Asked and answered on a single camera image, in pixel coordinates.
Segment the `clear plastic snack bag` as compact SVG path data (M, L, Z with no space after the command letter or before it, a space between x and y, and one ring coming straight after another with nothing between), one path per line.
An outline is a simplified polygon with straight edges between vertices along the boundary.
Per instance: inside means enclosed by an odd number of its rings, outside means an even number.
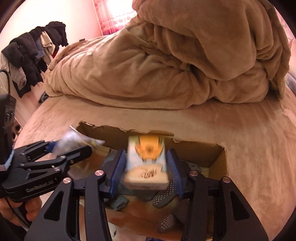
M85 145L90 146L92 149L97 149L104 143L104 140L88 137L78 132L73 126L69 126L62 138L55 143L52 154L54 156L59 156L62 153L69 152Z

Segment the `capybara tissue pack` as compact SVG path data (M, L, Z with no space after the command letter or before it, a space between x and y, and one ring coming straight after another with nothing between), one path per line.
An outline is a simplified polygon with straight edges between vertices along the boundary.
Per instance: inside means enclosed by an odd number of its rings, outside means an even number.
M164 138L130 136L123 184L131 190L165 190L169 183Z

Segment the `grey blue sock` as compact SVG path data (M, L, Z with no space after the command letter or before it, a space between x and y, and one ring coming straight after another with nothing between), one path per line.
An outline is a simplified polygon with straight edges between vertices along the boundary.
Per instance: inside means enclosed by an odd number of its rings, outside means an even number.
M107 162L112 161L117 154L117 150L110 149L108 155L104 158L102 167L106 165ZM122 194L116 194L111 199L104 199L104 204L115 211L122 211L130 202L128 198L126 198Z

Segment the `dark grey dotted sock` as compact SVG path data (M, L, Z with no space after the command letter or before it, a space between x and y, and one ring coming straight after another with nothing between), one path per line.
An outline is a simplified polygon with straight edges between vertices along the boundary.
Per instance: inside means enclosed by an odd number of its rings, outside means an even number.
M164 208L168 206L173 199L177 197L173 180L170 181L166 190L159 191L152 199L152 205L155 208ZM187 199L181 200L181 203L173 210L172 214L163 218L158 224L158 232L165 233L174 229L180 224L185 223L186 214L189 201Z

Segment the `brown cardboard box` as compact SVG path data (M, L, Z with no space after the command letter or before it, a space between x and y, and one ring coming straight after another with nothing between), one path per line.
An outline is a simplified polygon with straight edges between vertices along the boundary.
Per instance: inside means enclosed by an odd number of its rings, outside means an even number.
M104 140L105 147L114 150L127 149L128 137L142 134L138 130L124 130L114 126L95 126L84 121L80 122L76 129L91 138ZM220 179L227 175L225 151L222 146L191 139L182 140L175 137L173 133L164 131L152 130L148 133L164 136L166 147L175 149L181 160L207 168L208 171L205 174L207 177ZM71 166L69 175L75 179L87 177L99 169L105 156L104 152L96 151L88 159ZM136 196L129 195L127 198L129 203L122 211L107 209L106 214L110 225L117 226L120 231L127 230L146 237L162 240L181 239L182 228L180 227L165 233L158 232L160 222L183 203L180 198L175 197L164 208L155 208L152 202L143 202Z

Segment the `dark clothes on rack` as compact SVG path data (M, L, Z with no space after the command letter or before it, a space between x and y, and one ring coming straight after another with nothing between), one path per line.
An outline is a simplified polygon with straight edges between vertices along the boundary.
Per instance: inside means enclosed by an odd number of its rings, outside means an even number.
M67 45L66 25L53 21L12 39L1 50L1 69L8 73L18 97L22 98L43 82L42 74L59 47Z

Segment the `pink window curtain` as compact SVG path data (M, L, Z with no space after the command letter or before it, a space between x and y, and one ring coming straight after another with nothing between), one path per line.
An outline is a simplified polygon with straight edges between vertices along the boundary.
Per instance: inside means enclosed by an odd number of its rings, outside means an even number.
M124 28L137 15L132 0L93 0L102 35L110 35Z

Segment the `tan fleece duvet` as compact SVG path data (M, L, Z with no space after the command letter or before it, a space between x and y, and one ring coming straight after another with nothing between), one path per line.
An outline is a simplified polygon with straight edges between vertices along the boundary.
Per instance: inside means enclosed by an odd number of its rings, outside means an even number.
M290 47L268 1L133 1L120 31L63 49L44 82L119 108L186 109L285 95Z

